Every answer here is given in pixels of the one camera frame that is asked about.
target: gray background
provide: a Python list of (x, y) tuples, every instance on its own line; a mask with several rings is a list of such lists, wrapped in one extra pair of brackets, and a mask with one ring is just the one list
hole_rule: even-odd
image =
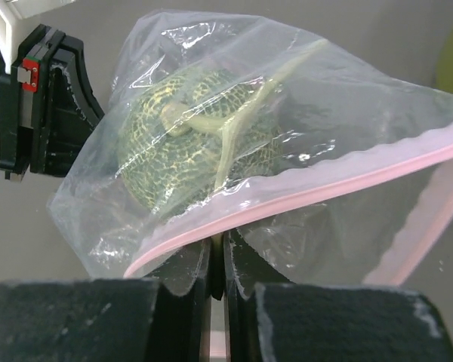
[[(84, 41), (89, 78), (106, 108), (123, 41), (138, 17), (160, 8), (271, 17), (316, 32), (390, 76), (427, 85), (453, 26), (453, 0), (81, 0), (42, 22)], [(30, 173), (14, 184), (0, 172), (0, 281), (87, 276), (45, 210), (59, 184)], [(439, 306), (453, 337), (453, 222), (406, 286)], [(214, 310), (221, 328), (221, 308)]]

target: plastic bag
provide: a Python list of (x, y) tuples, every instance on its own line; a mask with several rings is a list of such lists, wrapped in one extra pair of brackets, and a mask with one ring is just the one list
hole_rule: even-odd
[(403, 281), (453, 216), (453, 95), (264, 17), (164, 11), (51, 199), (93, 277), (239, 227), (293, 281)]

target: black mount bracket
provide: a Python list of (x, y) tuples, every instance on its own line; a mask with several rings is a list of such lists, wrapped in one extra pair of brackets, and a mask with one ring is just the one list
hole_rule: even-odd
[(40, 25), (19, 46), (11, 74), (0, 56), (0, 170), (64, 177), (104, 116), (85, 69), (84, 45)]

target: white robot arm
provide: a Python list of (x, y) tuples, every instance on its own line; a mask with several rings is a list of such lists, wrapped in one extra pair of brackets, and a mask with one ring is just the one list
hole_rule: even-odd
[(7, 74), (19, 45), (40, 24), (40, 15), (73, 2), (76, 0), (0, 0), (0, 52)]

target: t-shaped melon stem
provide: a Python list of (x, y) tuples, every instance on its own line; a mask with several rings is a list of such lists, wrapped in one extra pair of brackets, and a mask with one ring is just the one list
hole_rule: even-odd
[(243, 127), (248, 124), (248, 121), (258, 112), (259, 108), (262, 106), (262, 102), (288, 76), (290, 76), (300, 64), (327, 44), (327, 39), (319, 39), (318, 41), (311, 43), (303, 49), (300, 54), (281, 66), (272, 77), (268, 78), (265, 83), (260, 86), (248, 101), (228, 117), (218, 118), (199, 115), (194, 108), (191, 109), (186, 104), (175, 102), (169, 103), (163, 109), (162, 123), (167, 125), (168, 128), (177, 127), (179, 129), (179, 131), (171, 132), (173, 136), (184, 133), (184, 131), (180, 131), (181, 129), (187, 130), (188, 127), (191, 127), (199, 132), (215, 134), (222, 139), (221, 158), (214, 184), (215, 191), (223, 186), (225, 179), (228, 177), (228, 173), (230, 172), (233, 163), (238, 135), (241, 133)]

